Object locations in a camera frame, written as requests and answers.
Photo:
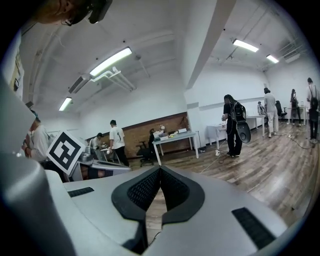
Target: air conditioner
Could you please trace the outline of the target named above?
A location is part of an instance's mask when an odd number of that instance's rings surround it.
[[[84,87],[84,85],[91,79],[90,74],[83,74],[80,76],[77,81],[69,89],[69,93],[76,94],[79,90]]]

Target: white shirt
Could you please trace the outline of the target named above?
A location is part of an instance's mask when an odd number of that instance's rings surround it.
[[[110,130],[110,140],[113,140],[113,149],[119,149],[125,146],[124,131],[119,127],[112,127]]]
[[[307,102],[308,102],[308,100],[311,101],[312,96],[314,98],[317,98],[318,101],[320,100],[319,91],[317,90],[317,87],[314,84],[310,84],[306,88],[306,99],[307,99]],[[308,106],[307,109],[309,110],[310,109],[310,102],[308,102],[307,106]]]
[[[31,158],[42,162],[47,159],[49,148],[49,136],[46,128],[40,124],[32,133],[30,138]]]
[[[95,137],[91,140],[91,147],[93,147],[94,150],[98,149],[101,147],[101,141],[98,139],[98,137]]]

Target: ceiling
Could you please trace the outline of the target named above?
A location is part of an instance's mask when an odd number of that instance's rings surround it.
[[[297,30],[288,27],[286,17],[279,15],[275,6],[262,0],[237,0],[232,13],[215,45],[208,64],[240,65],[266,71],[275,65],[266,58],[272,55],[280,61],[282,56],[299,47],[302,42],[297,38]],[[259,50],[249,51],[236,47],[233,41],[239,39]]]
[[[113,1],[105,18],[94,25],[87,19],[72,27],[36,24],[22,37],[20,47],[27,100],[43,110],[57,111],[81,75],[125,47],[130,47],[133,54],[114,66],[132,83],[147,76],[136,55],[141,56],[148,71],[157,72],[168,65],[174,68],[178,50],[173,1]],[[235,38],[245,39],[259,51],[236,49],[232,44]],[[298,43],[294,39],[295,35],[281,23],[274,9],[258,0],[237,0],[207,63],[264,70],[270,66],[266,56],[279,57],[278,51],[285,45]],[[107,79],[88,82],[72,94],[73,104],[67,111],[79,112],[97,95],[115,90],[123,89]]]

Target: wooden floor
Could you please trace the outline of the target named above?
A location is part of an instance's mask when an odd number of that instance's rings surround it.
[[[268,128],[262,137],[262,128],[251,132],[251,142],[243,144],[239,158],[222,155],[217,161],[216,145],[207,146],[206,152],[196,159],[194,151],[186,151],[162,156],[162,164],[208,177],[221,179],[234,184],[239,189],[254,196],[269,208],[276,211],[288,226],[299,217],[292,211],[308,183],[313,168],[318,161],[318,145],[306,139],[305,126],[297,127],[286,123],[279,124],[278,135],[290,134],[299,147],[287,135],[268,138]],[[227,143],[220,150],[226,154]],[[140,168],[139,160],[130,162],[133,170]],[[160,190],[147,211],[147,234],[149,243],[161,231],[161,216],[167,211],[163,192]]]

